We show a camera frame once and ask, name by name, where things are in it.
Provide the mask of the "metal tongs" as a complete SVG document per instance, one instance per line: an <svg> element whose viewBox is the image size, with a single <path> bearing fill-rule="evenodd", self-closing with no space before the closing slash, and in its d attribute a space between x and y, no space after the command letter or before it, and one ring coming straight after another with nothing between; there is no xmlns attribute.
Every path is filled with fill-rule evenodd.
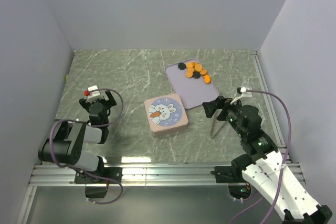
<svg viewBox="0 0 336 224"><path fill-rule="evenodd" d="M221 126L217 130L215 130L215 125L216 125L217 121L218 121L217 120L217 115L214 114L213 115L213 120L212 120L211 130L210 130L210 134L209 134L210 138L216 137L225 125L225 122L224 122L224 123L221 124Z"/></svg>

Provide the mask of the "silver tin lid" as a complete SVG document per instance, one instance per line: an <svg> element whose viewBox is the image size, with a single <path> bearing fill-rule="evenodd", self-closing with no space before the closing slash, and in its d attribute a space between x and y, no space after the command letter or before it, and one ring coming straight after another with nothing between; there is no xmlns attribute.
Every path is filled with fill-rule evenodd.
<svg viewBox="0 0 336 224"><path fill-rule="evenodd" d="M173 126L189 123L182 100L176 93L147 99L144 108L150 130L155 125Z"/></svg>

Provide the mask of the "square cookie tin with liners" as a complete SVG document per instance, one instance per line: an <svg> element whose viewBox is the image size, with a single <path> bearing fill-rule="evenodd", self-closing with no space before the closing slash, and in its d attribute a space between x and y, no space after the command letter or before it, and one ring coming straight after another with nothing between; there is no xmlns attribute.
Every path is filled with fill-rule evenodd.
<svg viewBox="0 0 336 224"><path fill-rule="evenodd" d="M179 131L187 129L188 123L186 124L176 124L173 126L160 126L155 125L151 128L151 133L153 137L160 137L168 134L173 134Z"/></svg>

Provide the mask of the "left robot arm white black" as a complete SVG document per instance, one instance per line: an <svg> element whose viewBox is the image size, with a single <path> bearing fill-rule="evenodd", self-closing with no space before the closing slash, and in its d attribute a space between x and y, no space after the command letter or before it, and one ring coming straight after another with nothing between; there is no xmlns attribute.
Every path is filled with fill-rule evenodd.
<svg viewBox="0 0 336 224"><path fill-rule="evenodd" d="M71 167L87 172L93 183L100 183L106 176L102 157L83 150L84 143L104 144L108 127L117 121L109 121L111 108L117 105L112 89L100 89L91 86L84 92L79 104L88 113L88 121L54 120L38 149L38 158L42 162L51 162L58 167Z"/></svg>

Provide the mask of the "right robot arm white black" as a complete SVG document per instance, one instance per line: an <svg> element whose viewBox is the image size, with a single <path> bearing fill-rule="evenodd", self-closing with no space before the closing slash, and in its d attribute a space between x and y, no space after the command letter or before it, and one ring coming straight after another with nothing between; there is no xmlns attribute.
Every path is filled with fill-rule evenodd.
<svg viewBox="0 0 336 224"><path fill-rule="evenodd" d="M216 167L216 178L251 184L271 204L283 223L328 223L332 211L319 204L298 181L275 142L261 128L259 110L241 101L218 96L202 104L206 117L217 110L218 121L227 122L240 137L245 153L231 162L227 172Z"/></svg>

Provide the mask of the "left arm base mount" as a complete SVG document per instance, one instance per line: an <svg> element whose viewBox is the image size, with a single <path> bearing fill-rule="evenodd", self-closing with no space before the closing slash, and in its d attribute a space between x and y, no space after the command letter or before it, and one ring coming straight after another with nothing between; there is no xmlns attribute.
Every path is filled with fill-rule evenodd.
<svg viewBox="0 0 336 224"><path fill-rule="evenodd" d="M122 168L105 167L95 172L76 171L74 184L84 185L86 200L96 205L107 205L119 200L123 194L124 188L121 184ZM116 198L103 201L107 196L110 185L120 187L120 192Z"/></svg>

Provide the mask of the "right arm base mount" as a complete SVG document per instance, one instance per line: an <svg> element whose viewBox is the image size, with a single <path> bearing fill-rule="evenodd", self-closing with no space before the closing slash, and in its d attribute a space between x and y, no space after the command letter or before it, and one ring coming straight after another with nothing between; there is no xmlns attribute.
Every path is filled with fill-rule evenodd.
<svg viewBox="0 0 336 224"><path fill-rule="evenodd" d="M229 196L233 200L244 201L251 196L251 186L230 166L215 166L210 171L218 184L227 184Z"/></svg>

